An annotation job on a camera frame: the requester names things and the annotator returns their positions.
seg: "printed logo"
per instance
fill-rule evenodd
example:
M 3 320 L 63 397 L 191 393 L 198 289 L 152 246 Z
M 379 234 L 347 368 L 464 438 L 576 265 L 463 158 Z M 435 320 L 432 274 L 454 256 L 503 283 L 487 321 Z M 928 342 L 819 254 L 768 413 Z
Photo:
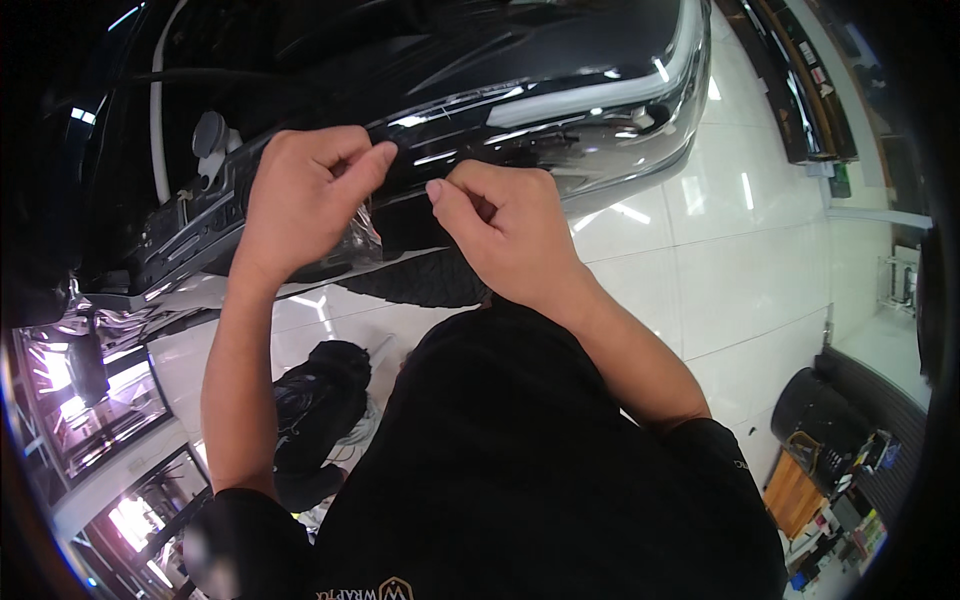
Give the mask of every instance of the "printed logo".
M 410 584 L 399 577 L 391 577 L 380 584 L 376 600 L 414 600 L 414 591 Z
M 374 589 L 329 589 L 318 591 L 317 600 L 414 600 L 414 589 L 399 577 L 391 577 Z

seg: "sticker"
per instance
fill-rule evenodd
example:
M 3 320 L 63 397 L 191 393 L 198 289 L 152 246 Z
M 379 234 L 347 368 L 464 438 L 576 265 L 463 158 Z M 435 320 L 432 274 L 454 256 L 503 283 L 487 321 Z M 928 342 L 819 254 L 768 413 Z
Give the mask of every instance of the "sticker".
M 797 45 L 800 46 L 800 51 L 804 53 L 804 58 L 806 59 L 807 64 L 813 64 L 817 61 L 817 57 L 814 56 L 813 49 L 810 48 L 810 44 L 802 41 Z

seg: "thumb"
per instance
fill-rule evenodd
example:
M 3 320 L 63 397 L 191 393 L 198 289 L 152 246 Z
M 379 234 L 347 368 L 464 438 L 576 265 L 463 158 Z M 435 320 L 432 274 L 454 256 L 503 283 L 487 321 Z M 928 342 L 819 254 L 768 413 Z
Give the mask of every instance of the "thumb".
M 433 204 L 433 215 L 462 252 L 491 241 L 494 229 L 483 222 L 473 202 L 456 185 L 447 180 L 431 180 L 426 184 L 426 195 Z
M 347 171 L 330 184 L 340 198 L 359 204 L 383 185 L 387 170 L 396 157 L 394 142 L 380 142 L 367 150 Z

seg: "car tire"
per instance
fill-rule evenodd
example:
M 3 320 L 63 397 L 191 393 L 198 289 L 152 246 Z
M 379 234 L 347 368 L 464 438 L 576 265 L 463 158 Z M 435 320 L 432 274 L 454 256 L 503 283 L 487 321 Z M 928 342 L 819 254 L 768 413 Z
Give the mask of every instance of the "car tire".
M 337 281 L 355 294 L 428 308 L 461 308 L 480 304 L 488 288 L 455 248 L 421 254 Z

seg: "fingernail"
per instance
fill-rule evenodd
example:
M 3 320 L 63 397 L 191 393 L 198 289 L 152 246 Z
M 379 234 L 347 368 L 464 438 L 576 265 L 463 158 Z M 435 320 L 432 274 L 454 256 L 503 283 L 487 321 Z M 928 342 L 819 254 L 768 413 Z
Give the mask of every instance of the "fingernail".
M 426 195 L 432 204 L 436 204 L 440 199 L 441 189 L 440 180 L 430 180 L 426 183 Z
M 396 158 L 396 144 L 394 142 L 383 142 L 383 157 L 387 162 L 393 162 Z

